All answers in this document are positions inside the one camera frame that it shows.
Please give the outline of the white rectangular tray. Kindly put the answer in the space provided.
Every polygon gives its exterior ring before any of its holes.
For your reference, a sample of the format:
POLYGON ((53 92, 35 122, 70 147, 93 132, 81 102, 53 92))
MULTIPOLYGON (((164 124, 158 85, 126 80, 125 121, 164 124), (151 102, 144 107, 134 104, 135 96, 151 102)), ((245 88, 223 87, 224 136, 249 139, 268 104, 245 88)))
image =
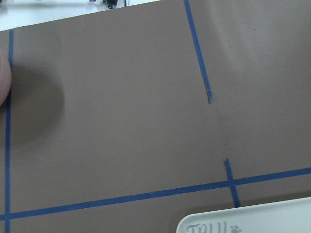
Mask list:
POLYGON ((177 233, 309 233, 311 199, 191 214, 177 225, 177 233))

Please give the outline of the pink bowl with ice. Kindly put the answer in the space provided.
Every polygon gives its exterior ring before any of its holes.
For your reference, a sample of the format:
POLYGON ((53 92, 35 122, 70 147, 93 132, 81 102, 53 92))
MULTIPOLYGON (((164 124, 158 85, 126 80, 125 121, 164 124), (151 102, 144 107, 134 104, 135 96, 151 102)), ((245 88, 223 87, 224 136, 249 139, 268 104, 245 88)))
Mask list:
POLYGON ((12 83, 11 66, 8 56, 3 50, 0 49, 0 105, 3 105, 10 92, 12 83))

